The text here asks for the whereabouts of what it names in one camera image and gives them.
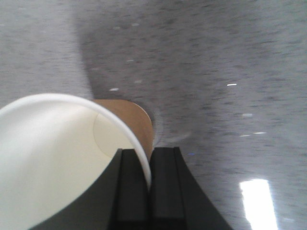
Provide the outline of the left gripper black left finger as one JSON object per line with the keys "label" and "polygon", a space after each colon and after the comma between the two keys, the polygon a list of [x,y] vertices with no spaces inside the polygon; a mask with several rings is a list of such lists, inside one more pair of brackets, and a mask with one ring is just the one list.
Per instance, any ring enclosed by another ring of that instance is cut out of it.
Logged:
{"label": "left gripper black left finger", "polygon": [[148,190],[133,149],[118,149],[98,179],[35,230],[146,230]]}

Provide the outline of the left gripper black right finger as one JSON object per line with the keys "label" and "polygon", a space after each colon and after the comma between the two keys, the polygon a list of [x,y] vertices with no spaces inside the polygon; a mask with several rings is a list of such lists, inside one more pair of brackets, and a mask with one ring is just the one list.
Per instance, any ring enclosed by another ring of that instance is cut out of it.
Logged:
{"label": "left gripper black right finger", "polygon": [[151,229],[231,229],[193,177],[180,148],[155,148],[150,167]]}

